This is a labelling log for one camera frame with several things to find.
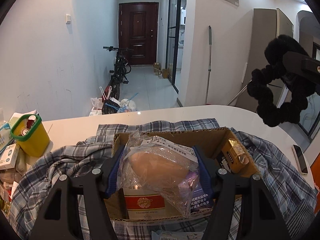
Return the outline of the black fuzzy scrunchie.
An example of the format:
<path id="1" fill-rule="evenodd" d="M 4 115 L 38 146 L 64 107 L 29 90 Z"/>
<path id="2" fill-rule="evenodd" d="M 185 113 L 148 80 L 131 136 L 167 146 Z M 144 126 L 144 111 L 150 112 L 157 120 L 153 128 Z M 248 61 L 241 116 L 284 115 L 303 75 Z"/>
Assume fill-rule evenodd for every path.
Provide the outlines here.
<path id="1" fill-rule="evenodd" d="M 252 72 L 247 85 L 249 96 L 258 102 L 257 114 L 264 124 L 276 127 L 284 122 L 297 124 L 308 107 L 308 97 L 319 94 L 319 61 L 311 58 L 292 37 L 279 35 L 265 49 L 268 65 Z M 291 92 L 291 101 L 277 107 L 268 85 L 281 80 Z"/>

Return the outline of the gold blue small box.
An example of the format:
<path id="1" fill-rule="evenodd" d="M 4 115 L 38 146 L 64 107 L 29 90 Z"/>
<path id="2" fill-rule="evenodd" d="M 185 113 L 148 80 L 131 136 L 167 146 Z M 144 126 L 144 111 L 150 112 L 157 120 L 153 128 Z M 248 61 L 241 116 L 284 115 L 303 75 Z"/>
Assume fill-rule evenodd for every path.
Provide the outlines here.
<path id="1" fill-rule="evenodd" d="M 247 154 L 235 139 L 228 139 L 222 148 L 222 152 L 233 173 L 239 173 L 249 163 Z"/>

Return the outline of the bagged beige makeup sponge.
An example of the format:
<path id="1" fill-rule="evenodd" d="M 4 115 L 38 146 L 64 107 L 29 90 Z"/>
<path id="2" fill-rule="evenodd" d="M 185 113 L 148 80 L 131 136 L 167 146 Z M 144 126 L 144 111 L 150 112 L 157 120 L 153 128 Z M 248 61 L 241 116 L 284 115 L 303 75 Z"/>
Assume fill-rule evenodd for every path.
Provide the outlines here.
<path id="1" fill-rule="evenodd" d="M 159 135 L 128 134 L 118 168 L 117 188 L 138 185 L 165 200 L 165 218 L 189 217 L 200 172 L 192 148 Z"/>

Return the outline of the beige refrigerator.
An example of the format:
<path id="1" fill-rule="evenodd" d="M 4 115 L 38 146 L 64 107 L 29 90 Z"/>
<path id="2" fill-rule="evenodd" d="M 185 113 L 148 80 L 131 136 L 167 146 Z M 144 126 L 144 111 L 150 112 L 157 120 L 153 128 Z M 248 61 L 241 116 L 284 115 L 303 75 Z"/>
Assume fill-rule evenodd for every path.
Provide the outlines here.
<path id="1" fill-rule="evenodd" d="M 279 8 L 253 9 L 251 46 L 242 88 L 251 80 L 253 70 L 263 69 L 266 65 L 274 63 L 274 46 L 271 47 L 271 52 L 267 52 L 267 58 L 265 50 L 271 41 L 283 34 L 293 38 L 293 23 Z M 273 103 L 277 106 L 284 90 L 284 83 L 281 79 L 275 79 L 268 87 L 273 93 Z M 256 112 L 258 102 L 245 90 L 238 97 L 235 106 Z"/>

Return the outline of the black smartphone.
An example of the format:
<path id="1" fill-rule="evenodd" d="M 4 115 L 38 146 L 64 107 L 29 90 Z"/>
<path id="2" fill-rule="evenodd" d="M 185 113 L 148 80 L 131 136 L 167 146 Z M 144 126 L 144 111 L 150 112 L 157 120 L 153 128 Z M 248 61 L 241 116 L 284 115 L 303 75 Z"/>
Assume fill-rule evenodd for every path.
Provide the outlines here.
<path id="1" fill-rule="evenodd" d="M 308 167 L 305 162 L 305 158 L 304 158 L 304 154 L 302 152 L 302 149 L 298 145 L 293 145 L 292 151 L 295 156 L 300 174 L 307 175 L 308 174 Z"/>

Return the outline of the white blue flat box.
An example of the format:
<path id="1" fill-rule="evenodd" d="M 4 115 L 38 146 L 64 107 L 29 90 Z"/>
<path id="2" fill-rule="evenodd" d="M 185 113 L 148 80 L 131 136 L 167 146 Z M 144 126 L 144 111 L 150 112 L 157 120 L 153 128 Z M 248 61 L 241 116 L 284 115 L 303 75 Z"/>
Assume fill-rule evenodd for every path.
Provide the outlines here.
<path id="1" fill-rule="evenodd" d="M 17 156 L 20 150 L 18 144 L 7 146 L 1 153 L 0 170 L 8 170 L 15 167 Z"/>

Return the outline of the red white label box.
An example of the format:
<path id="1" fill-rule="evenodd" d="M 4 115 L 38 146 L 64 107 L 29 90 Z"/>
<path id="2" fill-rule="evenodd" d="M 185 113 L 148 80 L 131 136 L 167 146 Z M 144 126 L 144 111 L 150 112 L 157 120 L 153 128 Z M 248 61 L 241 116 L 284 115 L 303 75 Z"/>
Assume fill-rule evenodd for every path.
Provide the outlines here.
<path id="1" fill-rule="evenodd" d="M 124 188 L 123 193 L 129 219 L 165 218 L 165 200 L 160 194 L 144 190 L 138 185 Z"/>

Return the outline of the white tissue pack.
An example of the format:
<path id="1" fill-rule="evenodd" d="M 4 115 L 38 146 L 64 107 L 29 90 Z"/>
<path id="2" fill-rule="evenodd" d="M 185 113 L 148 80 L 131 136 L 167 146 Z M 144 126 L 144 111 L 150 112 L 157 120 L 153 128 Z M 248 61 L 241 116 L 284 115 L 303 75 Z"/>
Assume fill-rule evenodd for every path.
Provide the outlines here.
<path id="1" fill-rule="evenodd" d="M 11 136 L 11 128 L 8 122 L 5 122 L 1 126 L 0 130 L 0 153 L 2 153 L 5 148 L 10 145 L 13 141 Z"/>

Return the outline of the open cardboard box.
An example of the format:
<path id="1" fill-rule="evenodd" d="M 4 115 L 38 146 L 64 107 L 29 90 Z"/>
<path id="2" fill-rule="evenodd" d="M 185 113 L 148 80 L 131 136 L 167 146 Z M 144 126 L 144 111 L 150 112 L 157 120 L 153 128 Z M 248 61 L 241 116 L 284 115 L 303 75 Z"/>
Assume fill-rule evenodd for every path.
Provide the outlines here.
<path id="1" fill-rule="evenodd" d="M 183 132 L 117 133 L 120 151 L 116 193 L 105 204 L 113 220 L 189 217 L 209 202 L 200 185 L 197 146 L 216 167 L 248 178 L 258 169 L 235 134 L 227 128 Z"/>

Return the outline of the black garbage bag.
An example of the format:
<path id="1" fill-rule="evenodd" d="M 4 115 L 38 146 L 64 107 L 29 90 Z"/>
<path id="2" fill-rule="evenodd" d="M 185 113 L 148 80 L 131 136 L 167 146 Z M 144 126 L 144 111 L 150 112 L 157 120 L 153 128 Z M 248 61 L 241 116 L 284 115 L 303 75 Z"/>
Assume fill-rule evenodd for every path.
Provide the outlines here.
<path id="1" fill-rule="evenodd" d="M 108 99 L 103 103 L 101 112 L 102 112 L 102 115 L 114 114 L 114 113 L 117 113 L 119 109 L 120 109 L 120 106 L 117 103 Z"/>

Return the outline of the clear blue-tied garbage bag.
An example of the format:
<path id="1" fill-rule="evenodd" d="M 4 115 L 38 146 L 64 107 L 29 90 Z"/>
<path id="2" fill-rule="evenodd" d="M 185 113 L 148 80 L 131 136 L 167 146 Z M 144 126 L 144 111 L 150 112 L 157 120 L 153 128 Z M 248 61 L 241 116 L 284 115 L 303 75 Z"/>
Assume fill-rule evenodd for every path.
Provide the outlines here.
<path id="1" fill-rule="evenodd" d="M 126 113 L 126 112 L 135 112 L 137 110 L 136 103 L 133 101 L 133 99 L 138 95 L 138 93 L 131 96 L 129 99 L 123 99 L 121 100 L 119 104 L 119 109 L 117 113 Z"/>

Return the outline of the cardboard boxes on floor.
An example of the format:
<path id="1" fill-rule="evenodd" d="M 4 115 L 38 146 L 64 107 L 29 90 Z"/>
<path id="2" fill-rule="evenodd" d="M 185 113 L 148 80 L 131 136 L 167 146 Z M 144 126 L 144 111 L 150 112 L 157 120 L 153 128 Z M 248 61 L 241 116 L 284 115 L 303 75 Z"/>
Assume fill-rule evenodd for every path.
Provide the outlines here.
<path id="1" fill-rule="evenodd" d="M 153 72 L 157 76 L 162 76 L 164 79 L 167 79 L 169 77 L 169 70 L 167 68 L 162 68 L 159 62 L 155 62 L 153 64 Z"/>

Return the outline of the black bicycle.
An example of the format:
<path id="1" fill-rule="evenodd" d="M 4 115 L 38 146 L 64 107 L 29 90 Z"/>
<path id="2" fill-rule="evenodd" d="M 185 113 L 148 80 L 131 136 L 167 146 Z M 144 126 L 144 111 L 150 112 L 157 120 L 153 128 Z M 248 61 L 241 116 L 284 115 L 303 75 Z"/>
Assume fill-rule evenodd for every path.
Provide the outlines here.
<path id="1" fill-rule="evenodd" d="M 128 84 L 129 81 L 126 77 L 127 74 L 129 74 L 132 70 L 132 67 L 129 63 L 129 61 L 124 56 L 123 52 L 133 52 L 132 49 L 129 48 L 116 48 L 114 46 L 104 46 L 103 49 L 112 52 L 116 51 L 116 57 L 114 61 L 114 68 L 113 70 L 110 70 L 111 78 L 108 84 L 110 97 L 115 98 L 116 100 L 119 100 L 120 98 L 120 84 Z"/>

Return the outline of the dark brown entrance door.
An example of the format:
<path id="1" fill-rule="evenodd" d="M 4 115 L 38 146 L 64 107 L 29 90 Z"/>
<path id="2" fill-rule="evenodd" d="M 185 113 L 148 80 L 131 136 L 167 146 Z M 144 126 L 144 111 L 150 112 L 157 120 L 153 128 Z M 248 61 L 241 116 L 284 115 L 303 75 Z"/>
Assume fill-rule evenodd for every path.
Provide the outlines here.
<path id="1" fill-rule="evenodd" d="M 132 66 L 156 62 L 158 2 L 119 4 L 119 47 Z"/>

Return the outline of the white wall switch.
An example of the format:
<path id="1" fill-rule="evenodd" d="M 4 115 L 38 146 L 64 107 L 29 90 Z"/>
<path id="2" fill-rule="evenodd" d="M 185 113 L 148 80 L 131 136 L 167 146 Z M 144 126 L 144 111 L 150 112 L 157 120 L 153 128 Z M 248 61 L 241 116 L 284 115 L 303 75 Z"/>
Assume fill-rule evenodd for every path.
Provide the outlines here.
<path id="1" fill-rule="evenodd" d="M 66 14 L 66 24 L 71 24 L 71 15 Z"/>

